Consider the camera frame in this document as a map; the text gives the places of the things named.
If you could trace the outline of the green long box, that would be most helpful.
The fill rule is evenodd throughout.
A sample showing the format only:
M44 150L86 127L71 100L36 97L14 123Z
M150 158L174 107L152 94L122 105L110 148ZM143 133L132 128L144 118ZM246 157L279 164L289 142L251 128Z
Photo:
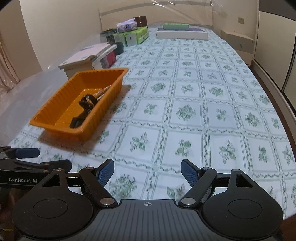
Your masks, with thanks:
M180 23L163 23L163 30L188 31L189 25Z

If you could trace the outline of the brown small box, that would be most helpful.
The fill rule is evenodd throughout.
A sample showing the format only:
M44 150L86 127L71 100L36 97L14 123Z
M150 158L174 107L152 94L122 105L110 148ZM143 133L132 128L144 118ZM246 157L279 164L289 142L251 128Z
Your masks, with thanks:
M147 17L146 16L136 16L134 21L137 23L137 27L147 27Z

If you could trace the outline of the purple tissue pack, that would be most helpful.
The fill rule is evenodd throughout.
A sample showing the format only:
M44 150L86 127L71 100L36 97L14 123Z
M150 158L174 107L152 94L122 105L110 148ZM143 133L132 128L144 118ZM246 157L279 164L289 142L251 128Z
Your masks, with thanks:
M137 30L137 22L134 19L129 19L127 21L116 24L119 33L130 32Z

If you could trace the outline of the orange plastic tray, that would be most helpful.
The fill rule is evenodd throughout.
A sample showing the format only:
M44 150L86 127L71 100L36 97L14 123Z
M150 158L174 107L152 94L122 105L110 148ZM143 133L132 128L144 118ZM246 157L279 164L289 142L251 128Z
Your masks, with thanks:
M122 89L127 68L87 70L74 74L30 120L61 139L87 141L94 134ZM89 111L78 128L69 128L73 117Z

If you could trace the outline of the black strap watch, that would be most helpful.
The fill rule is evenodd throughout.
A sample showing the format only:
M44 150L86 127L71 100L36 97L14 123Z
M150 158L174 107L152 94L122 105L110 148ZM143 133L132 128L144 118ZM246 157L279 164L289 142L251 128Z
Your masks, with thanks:
M81 114L79 114L79 116L73 117L72 121L70 122L69 128L78 128L79 126L81 126L85 119L88 117L89 113L89 111L83 111Z

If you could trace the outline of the floral green white bedsheet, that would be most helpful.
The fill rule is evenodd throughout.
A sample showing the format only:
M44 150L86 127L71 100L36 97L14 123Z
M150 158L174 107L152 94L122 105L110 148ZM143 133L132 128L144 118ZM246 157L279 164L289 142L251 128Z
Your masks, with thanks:
M213 31L209 39L158 40L156 29L127 47L122 91L90 140L62 144L25 125L11 144L38 148L38 162L68 159L72 171L115 162L106 188L117 200L179 200L189 184L180 164L220 173L238 168L295 214L295 158L280 117L255 76Z

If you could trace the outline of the dark green round tin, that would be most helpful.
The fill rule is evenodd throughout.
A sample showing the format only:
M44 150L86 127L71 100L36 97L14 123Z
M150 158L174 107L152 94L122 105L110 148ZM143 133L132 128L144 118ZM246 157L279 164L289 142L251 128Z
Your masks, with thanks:
M120 55L124 51L124 43L123 38L119 34L117 29L108 29L100 34L100 42L105 43L108 42L111 45L116 45L115 54Z

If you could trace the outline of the pink book stack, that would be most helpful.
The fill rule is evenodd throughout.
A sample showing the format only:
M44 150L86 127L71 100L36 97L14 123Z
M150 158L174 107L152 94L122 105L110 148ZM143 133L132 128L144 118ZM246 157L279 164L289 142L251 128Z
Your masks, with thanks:
M68 79L74 74L87 70L108 69L116 61L117 46L110 43L99 43L85 47L59 65Z

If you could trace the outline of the beige curtain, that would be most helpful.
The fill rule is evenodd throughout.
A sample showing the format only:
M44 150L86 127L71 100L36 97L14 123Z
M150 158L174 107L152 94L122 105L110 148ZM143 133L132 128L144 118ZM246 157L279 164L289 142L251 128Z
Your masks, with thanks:
M0 58L1 58L1 91L11 91L20 81L17 76L6 52L6 48L1 37L0 41Z

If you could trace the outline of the wall switch plate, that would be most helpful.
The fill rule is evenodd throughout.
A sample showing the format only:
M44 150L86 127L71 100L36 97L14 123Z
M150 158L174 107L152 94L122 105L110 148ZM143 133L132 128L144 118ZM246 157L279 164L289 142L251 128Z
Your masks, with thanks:
M243 25L244 24L244 18L238 18L238 23Z

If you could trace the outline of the green tissue box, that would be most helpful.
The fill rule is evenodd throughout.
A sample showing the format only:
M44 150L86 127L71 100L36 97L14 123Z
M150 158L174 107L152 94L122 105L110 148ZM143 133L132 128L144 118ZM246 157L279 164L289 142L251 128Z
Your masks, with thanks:
M149 37L149 29L147 26L138 27L137 30L121 33L120 35L127 47L140 45Z

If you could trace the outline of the wooden headboard in plastic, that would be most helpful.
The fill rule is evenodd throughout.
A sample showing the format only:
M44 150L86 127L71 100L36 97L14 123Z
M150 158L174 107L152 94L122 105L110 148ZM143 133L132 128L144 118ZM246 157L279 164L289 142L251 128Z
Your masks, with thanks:
M184 23L213 27L211 1L103 1L99 16L103 30L116 28L117 23L138 16L145 16L149 26Z

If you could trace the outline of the beige bedside cabinet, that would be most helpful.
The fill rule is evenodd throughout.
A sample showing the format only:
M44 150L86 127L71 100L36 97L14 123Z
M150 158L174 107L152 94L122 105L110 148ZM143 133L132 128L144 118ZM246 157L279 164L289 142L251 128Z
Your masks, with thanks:
M251 65L255 46L254 39L244 34L229 32L226 30L221 30L221 38L237 52L246 65Z

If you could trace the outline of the white flat box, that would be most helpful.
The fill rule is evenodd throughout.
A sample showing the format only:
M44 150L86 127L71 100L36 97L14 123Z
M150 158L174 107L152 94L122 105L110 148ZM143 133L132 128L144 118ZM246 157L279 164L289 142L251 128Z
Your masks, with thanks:
M183 39L183 40L208 40L208 33L201 28L189 28L189 30L164 30L158 28L157 39Z

